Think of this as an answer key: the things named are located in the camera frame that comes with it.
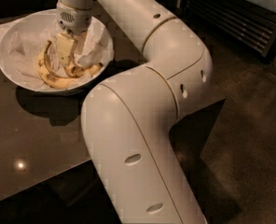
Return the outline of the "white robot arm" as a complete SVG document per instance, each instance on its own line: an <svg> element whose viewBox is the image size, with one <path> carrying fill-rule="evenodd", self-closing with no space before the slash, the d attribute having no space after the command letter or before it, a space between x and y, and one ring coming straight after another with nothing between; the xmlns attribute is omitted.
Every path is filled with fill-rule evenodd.
<svg viewBox="0 0 276 224"><path fill-rule="evenodd" d="M155 0L59 0L80 12L98 1L146 62L95 86L81 125L122 224L208 224L170 144L169 130L213 101L202 41Z"/></svg>

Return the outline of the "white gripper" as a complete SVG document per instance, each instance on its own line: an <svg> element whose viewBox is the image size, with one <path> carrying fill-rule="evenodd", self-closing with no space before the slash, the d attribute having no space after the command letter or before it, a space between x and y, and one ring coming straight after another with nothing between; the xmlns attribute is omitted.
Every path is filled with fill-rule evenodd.
<svg viewBox="0 0 276 224"><path fill-rule="evenodd" d="M68 66L73 58L73 53L80 55L83 51L87 33L91 23L91 8L79 9L65 5L58 1L56 19L64 31L57 35L57 52L59 63Z"/></svg>

